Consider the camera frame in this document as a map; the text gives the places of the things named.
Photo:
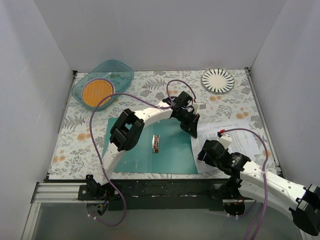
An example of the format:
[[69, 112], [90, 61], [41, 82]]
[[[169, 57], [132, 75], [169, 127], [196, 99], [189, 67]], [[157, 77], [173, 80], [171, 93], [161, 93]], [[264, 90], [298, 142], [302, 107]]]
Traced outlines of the teal plastic folder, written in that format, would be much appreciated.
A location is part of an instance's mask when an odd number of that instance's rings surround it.
[[[160, 136], [159, 152], [152, 149], [153, 135]], [[153, 174], [197, 174], [191, 136], [175, 118], [145, 127], [137, 145], [120, 159], [115, 172]]]

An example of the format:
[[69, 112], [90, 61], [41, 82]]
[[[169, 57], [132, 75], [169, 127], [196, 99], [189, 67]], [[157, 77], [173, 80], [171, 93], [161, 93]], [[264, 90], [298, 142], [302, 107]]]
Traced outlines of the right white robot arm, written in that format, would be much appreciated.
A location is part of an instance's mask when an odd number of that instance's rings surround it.
[[206, 140], [198, 159], [229, 176], [224, 184], [214, 190], [214, 197], [245, 197], [266, 203], [292, 219], [305, 233], [312, 236], [320, 234], [319, 186], [304, 186], [263, 171], [249, 157], [239, 152], [229, 153], [218, 140]]

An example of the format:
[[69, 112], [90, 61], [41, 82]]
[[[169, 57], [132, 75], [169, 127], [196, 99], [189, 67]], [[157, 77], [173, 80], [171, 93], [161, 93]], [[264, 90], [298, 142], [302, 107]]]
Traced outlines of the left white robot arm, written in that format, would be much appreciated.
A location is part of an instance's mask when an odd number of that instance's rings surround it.
[[129, 108], [123, 110], [110, 130], [109, 144], [104, 156], [96, 150], [101, 170], [87, 175], [85, 179], [89, 194], [95, 200], [105, 198], [108, 191], [104, 185], [111, 182], [110, 176], [120, 159], [137, 145], [145, 127], [175, 118], [180, 122], [180, 128], [183, 131], [193, 138], [198, 137], [197, 126], [200, 115], [199, 108], [195, 106], [197, 102], [195, 96], [191, 97], [182, 91], [178, 96], [169, 95], [158, 104], [152, 104], [129, 93], [124, 95], [137, 99], [149, 107], [136, 111]]

